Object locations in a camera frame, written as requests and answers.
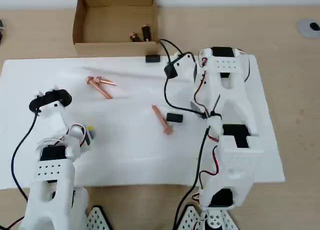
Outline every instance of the white board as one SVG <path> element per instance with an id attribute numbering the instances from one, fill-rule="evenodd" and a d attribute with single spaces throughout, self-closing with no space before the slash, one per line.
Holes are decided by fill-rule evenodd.
<path id="1" fill-rule="evenodd" d="M 29 103 L 38 91 L 54 85 L 72 95 L 65 108 L 73 119 L 69 123 L 92 125 L 96 131 L 93 149 L 75 162 L 75 184 L 107 186 L 131 184 L 186 184 L 194 181 L 198 154 L 206 121 L 193 113 L 171 109 L 164 101 L 165 58 L 146 64 L 144 57 L 36 59 L 6 61 L 0 77 L 0 189 L 15 187 L 10 162 L 14 149 L 28 131 L 33 113 Z M 254 56 L 250 56 L 251 74 L 246 82 L 265 154 L 255 174 L 255 182 L 284 181 L 273 126 Z M 108 86 L 114 96 L 106 100 L 85 82 L 88 75 L 105 76 L 118 84 Z M 190 107 L 192 83 L 170 80 L 167 88 L 174 105 Z M 173 126 L 173 134 L 163 134 L 151 104 L 163 116 L 167 112 L 183 114 L 183 123 Z M 15 173 L 23 187 L 33 180 L 37 142 L 54 132 L 38 118 L 34 130 L 19 149 Z M 212 166 L 213 141 L 207 139 L 202 169 Z"/>

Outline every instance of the copper peg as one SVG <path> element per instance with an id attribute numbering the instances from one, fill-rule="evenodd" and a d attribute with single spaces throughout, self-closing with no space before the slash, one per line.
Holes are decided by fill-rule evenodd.
<path id="1" fill-rule="evenodd" d="M 94 80 L 97 84 L 107 84 L 107 85 L 112 85 L 116 86 L 116 84 L 110 80 L 104 79 L 101 76 L 97 76 Z"/>
<path id="2" fill-rule="evenodd" d="M 173 133 L 172 127 L 167 125 L 167 122 L 162 117 L 162 114 L 161 114 L 159 108 L 157 106 L 155 106 L 155 105 L 152 105 L 151 107 L 152 107 L 153 111 L 155 112 L 155 114 L 156 114 L 158 120 L 160 121 L 161 125 L 164 128 L 163 132 L 165 134 L 167 134 L 167 135 L 172 134 Z"/>
<path id="3" fill-rule="evenodd" d="M 98 86 L 95 82 L 94 82 L 94 78 L 92 76 L 88 76 L 85 79 L 86 83 L 89 85 L 92 85 L 97 91 L 99 91 L 101 94 L 104 95 L 104 97 L 106 97 L 107 99 L 112 99 L 113 97 L 106 92 L 104 89 L 100 88 L 100 86 Z"/>

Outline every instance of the silver round object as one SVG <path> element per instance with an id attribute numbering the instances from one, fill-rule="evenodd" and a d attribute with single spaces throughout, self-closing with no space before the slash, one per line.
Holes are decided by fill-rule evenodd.
<path id="1" fill-rule="evenodd" d="M 320 23 L 313 19 L 302 19 L 298 21 L 296 27 L 305 38 L 320 38 Z"/>

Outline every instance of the wooden table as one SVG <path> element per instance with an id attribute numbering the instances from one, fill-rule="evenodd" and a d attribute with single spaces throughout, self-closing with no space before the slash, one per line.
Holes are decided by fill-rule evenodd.
<path id="1" fill-rule="evenodd" d="M 0 11 L 0 18 L 6 24 L 0 65 L 7 59 L 78 57 L 72 44 L 74 10 Z M 318 229 L 320 225 L 320 40 L 298 34 L 300 18 L 320 21 L 320 7 L 159 11 L 160 36 L 183 50 L 231 46 L 258 60 L 286 182 L 252 188 L 245 203 L 232 211 L 241 229 Z M 88 191 L 89 205 L 103 205 L 114 229 L 158 230 L 171 229 L 186 187 Z M 9 225 L 23 215 L 25 203 L 17 190 L 0 191 L 0 199 L 0 224 Z"/>

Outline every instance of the brown cardboard box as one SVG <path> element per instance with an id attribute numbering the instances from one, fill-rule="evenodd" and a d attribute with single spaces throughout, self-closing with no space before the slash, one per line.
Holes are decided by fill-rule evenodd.
<path id="1" fill-rule="evenodd" d="M 142 26 L 151 28 L 152 42 L 131 42 L 135 32 L 143 41 Z M 158 45 L 156 0 L 78 0 L 73 43 L 79 55 L 144 56 Z"/>

